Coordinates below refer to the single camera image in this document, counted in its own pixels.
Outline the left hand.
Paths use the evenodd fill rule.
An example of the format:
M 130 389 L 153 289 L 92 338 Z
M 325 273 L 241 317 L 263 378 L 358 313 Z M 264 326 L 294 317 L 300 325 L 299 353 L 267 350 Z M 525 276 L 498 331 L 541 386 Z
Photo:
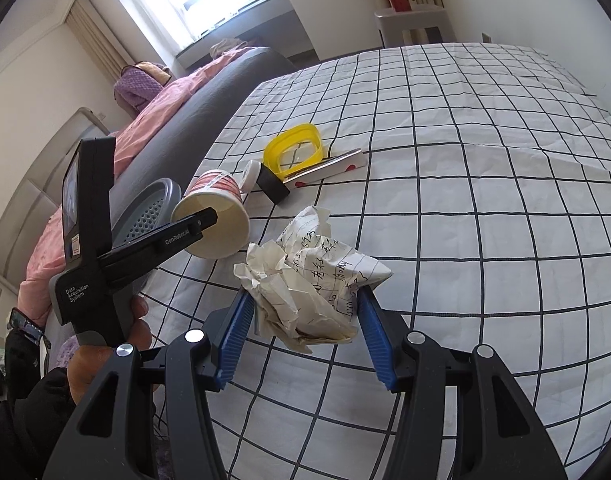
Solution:
M 147 301 L 141 296 L 133 297 L 130 302 L 135 321 L 130 328 L 127 342 L 135 349 L 148 350 L 152 343 L 152 333 L 144 321 L 148 313 Z M 74 352 L 66 369 L 72 400 L 79 404 L 96 375 L 104 367 L 110 356 L 115 355 L 115 348 L 82 346 Z

